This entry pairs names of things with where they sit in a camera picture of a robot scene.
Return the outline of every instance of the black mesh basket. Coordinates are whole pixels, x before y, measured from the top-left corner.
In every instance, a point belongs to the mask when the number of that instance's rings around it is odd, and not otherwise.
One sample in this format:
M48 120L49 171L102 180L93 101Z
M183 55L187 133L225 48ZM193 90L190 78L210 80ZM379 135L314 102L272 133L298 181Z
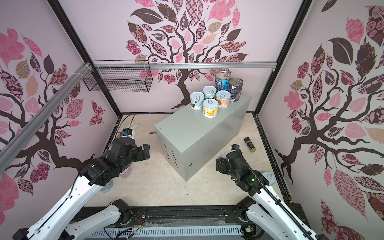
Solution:
M149 67L96 66L94 71L101 78L95 78L93 71L83 78L90 91L149 92L153 80Z

